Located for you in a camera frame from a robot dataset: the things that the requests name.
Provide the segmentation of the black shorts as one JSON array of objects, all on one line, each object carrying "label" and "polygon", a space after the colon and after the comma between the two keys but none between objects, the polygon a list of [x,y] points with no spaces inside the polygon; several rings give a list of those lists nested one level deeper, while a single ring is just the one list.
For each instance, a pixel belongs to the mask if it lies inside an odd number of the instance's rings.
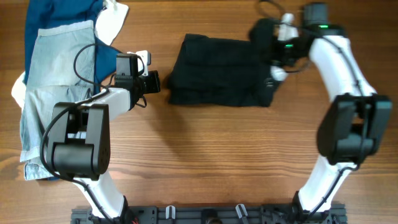
[{"label": "black shorts", "polygon": [[274,23],[260,19],[249,40],[186,34],[168,77],[174,105],[271,105],[281,82],[271,74]]}]

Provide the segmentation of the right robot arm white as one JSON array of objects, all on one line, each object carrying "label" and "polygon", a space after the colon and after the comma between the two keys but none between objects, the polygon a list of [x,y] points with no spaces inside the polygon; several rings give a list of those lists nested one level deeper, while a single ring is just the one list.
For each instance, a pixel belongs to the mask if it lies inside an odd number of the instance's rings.
[{"label": "right robot arm white", "polygon": [[285,13],[270,19],[279,28],[274,48],[279,72],[306,57],[318,69],[331,105],[317,131],[318,159],[305,185],[295,194],[296,219],[322,219],[350,173],[374,155],[392,111],[392,101],[380,95],[365,79],[344,28],[328,20],[327,5],[309,3],[303,8],[302,25]]}]

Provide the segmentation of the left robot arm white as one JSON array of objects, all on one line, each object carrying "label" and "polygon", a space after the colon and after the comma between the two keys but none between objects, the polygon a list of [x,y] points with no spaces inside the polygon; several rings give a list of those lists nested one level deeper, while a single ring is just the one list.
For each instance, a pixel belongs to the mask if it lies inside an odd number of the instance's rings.
[{"label": "left robot arm white", "polygon": [[83,101],[57,103],[43,135],[40,159],[57,178],[76,185],[91,208],[87,223],[138,223],[108,166],[110,121],[137,106],[146,94],[158,93],[157,71],[150,71],[146,51],[117,54],[114,84]]}]

